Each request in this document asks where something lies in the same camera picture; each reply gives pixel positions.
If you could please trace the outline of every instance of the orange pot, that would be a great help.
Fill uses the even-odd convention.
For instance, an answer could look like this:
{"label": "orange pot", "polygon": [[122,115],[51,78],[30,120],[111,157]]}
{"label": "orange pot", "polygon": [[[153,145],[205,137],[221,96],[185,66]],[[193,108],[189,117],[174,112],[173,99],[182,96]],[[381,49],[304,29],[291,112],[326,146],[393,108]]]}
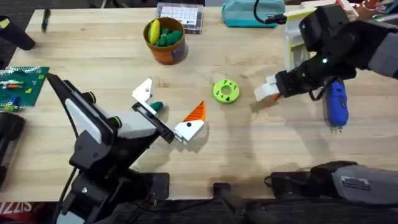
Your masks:
{"label": "orange pot", "polygon": [[153,21],[150,21],[143,31],[143,36],[147,46],[150,48],[150,51],[154,54],[155,59],[166,65],[173,65],[179,61],[181,61],[185,56],[185,32],[184,26],[177,20],[163,17],[158,18],[160,22],[160,28],[169,28],[170,31],[179,30],[182,32],[182,38],[176,44],[168,46],[168,47],[156,47],[149,43],[148,41],[148,30],[150,24]]}

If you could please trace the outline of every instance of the teal bag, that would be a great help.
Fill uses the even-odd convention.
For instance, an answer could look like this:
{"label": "teal bag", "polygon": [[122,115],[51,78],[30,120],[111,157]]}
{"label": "teal bag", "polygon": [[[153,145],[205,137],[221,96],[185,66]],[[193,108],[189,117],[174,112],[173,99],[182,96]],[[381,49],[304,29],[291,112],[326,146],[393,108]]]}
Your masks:
{"label": "teal bag", "polygon": [[[228,27],[276,27],[277,24],[262,24],[254,18],[253,8],[256,0],[227,0],[221,14]],[[267,15],[285,12],[284,0],[260,0],[257,15],[265,20]]]}

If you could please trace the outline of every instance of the wooden table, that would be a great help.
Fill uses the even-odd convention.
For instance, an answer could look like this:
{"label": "wooden table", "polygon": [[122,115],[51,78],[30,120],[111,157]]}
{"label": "wooden table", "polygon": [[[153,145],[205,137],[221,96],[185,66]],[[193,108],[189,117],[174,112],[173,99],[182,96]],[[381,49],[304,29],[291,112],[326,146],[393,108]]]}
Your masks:
{"label": "wooden table", "polygon": [[[53,10],[46,34],[43,11],[27,32],[37,42],[17,50],[11,65],[49,66],[81,91],[92,90],[102,108],[130,110],[131,91],[150,77],[155,98],[169,106],[161,118],[174,127],[205,100],[205,129],[188,148],[159,139],[133,165],[142,172],[168,172],[170,198],[209,198],[213,182],[229,182],[245,197],[271,197],[263,178],[333,160],[398,170],[398,82],[359,72],[346,82],[350,118],[331,133],[321,101],[308,95],[255,105],[253,90],[283,70],[282,31],[229,29],[220,8],[206,8],[202,35],[188,35],[188,57],[178,65],[157,63],[142,38],[154,9]],[[241,94],[217,103],[213,84],[229,78]],[[75,138],[61,104],[45,83],[34,108],[20,114],[27,126],[0,201],[57,200],[72,167]]]}

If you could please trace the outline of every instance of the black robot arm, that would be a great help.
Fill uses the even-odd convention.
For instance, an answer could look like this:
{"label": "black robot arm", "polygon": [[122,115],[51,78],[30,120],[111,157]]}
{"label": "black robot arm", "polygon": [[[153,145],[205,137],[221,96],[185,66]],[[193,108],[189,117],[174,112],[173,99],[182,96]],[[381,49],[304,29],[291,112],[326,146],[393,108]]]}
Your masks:
{"label": "black robot arm", "polygon": [[398,27],[377,20],[349,22],[340,5],[319,7],[304,18],[300,32],[316,55],[291,71],[276,74],[280,94],[312,93],[332,81],[354,78],[356,68],[398,78]]}

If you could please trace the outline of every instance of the yellow toy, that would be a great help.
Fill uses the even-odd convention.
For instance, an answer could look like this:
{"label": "yellow toy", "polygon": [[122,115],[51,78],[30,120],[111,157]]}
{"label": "yellow toy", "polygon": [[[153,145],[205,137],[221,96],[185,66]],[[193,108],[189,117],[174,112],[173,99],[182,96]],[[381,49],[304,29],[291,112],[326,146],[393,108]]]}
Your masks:
{"label": "yellow toy", "polygon": [[157,40],[160,36],[160,22],[158,19],[155,19],[149,27],[148,30],[148,41],[150,44],[156,44]]}

